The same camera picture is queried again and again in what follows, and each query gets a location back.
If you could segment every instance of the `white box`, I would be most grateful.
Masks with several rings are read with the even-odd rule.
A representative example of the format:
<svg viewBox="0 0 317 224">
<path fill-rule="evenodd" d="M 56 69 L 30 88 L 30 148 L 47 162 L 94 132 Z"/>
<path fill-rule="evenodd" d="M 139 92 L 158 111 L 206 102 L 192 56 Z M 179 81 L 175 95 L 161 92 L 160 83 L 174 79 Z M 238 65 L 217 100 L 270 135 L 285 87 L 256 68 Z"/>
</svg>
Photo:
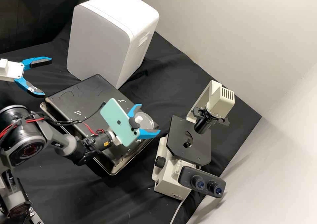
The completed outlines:
<svg viewBox="0 0 317 224">
<path fill-rule="evenodd" d="M 159 20 L 141 0 L 89 0 L 74 8 L 67 69 L 119 88 L 141 65 Z"/>
</svg>

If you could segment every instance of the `black motor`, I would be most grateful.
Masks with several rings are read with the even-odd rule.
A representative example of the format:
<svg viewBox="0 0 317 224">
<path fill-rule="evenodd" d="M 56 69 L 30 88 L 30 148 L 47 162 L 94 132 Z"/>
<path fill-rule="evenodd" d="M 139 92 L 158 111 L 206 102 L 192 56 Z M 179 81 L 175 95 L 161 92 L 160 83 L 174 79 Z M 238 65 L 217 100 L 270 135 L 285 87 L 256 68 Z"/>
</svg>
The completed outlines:
<svg viewBox="0 0 317 224">
<path fill-rule="evenodd" d="M 12 105 L 0 110 L 0 131 L 2 131 L 0 148 L 8 151 L 12 147 L 16 147 L 10 154 L 13 166 L 18 166 L 35 156 L 45 146 L 46 139 L 36 123 L 32 121 L 34 118 L 22 105 Z"/>
</svg>

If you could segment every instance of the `black cloth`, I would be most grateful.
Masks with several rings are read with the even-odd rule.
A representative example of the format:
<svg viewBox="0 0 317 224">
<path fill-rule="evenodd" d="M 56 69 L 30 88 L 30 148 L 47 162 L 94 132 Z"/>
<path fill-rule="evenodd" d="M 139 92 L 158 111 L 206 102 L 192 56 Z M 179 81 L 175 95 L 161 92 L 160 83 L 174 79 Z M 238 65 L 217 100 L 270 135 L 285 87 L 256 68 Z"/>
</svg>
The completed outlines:
<svg viewBox="0 0 317 224">
<path fill-rule="evenodd" d="M 25 78 L 51 95 L 78 82 L 66 68 L 69 30 L 52 42 L 1 54 L 11 61 L 35 56 L 53 64 L 25 72 Z M 212 79 L 159 34 L 155 33 L 141 67 L 119 89 L 168 133 L 171 115 L 185 117 Z M 39 111 L 42 99 L 33 98 L 14 83 L 0 82 L 0 109 L 22 104 Z M 238 97 L 228 114 L 230 127 L 212 132 L 212 161 L 202 169 L 220 175 L 260 119 Z M 151 180 L 158 139 L 115 176 L 99 178 L 87 166 L 77 167 L 50 147 L 15 169 L 34 208 L 50 223 L 169 223 L 180 201 L 153 191 Z M 186 223 L 203 195 L 191 192 L 174 223 Z"/>
</svg>

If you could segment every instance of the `microscope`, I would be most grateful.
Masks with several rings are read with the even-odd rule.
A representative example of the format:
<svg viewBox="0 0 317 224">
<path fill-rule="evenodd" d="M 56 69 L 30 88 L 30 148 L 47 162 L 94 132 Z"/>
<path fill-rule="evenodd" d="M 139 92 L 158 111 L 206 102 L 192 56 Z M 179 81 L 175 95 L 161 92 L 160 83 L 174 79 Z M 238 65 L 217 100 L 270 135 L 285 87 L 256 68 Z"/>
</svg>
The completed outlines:
<svg viewBox="0 0 317 224">
<path fill-rule="evenodd" d="M 114 98 L 109 99 L 96 111 L 100 112 L 109 127 L 97 131 L 92 131 L 85 120 L 56 121 L 42 112 L 29 111 L 22 105 L 0 110 L 0 211 L 7 221 L 44 224 L 33 209 L 20 180 L 14 176 L 14 167 L 49 145 L 54 147 L 58 155 L 81 166 L 113 145 L 128 147 L 137 139 L 154 138 L 160 130 L 140 127 L 142 117 L 137 115 L 137 111 L 141 106 L 136 104 L 126 113 Z M 92 135 L 80 139 L 58 130 L 78 123 L 85 124 Z"/>
<path fill-rule="evenodd" d="M 226 182 L 200 170 L 211 161 L 211 131 L 217 123 L 229 126 L 234 92 L 211 81 L 186 119 L 172 116 L 169 134 L 159 141 L 152 180 L 154 191 L 184 200 L 191 190 L 221 198 Z"/>
</svg>

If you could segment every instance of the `white cable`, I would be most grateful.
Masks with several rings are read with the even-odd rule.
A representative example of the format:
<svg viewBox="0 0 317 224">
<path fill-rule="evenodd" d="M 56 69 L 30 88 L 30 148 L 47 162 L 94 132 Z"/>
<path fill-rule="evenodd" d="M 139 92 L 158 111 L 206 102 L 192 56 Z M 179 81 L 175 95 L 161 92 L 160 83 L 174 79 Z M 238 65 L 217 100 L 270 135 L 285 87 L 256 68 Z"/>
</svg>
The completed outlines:
<svg viewBox="0 0 317 224">
<path fill-rule="evenodd" d="M 185 201 L 185 199 L 188 197 L 188 195 L 189 195 L 190 193 L 191 193 L 191 192 L 189 192 L 189 193 L 186 195 L 186 197 L 181 201 L 181 203 L 178 205 L 178 208 L 176 209 L 176 211 L 175 211 L 175 213 L 174 213 L 174 216 L 172 217 L 172 220 L 171 220 L 171 222 L 170 222 L 169 224 L 173 224 L 173 221 L 174 221 L 174 219 L 175 219 L 175 217 L 176 217 L 176 215 L 177 215 L 177 213 L 178 213 L 178 210 L 181 208 L 183 202 Z"/>
</svg>

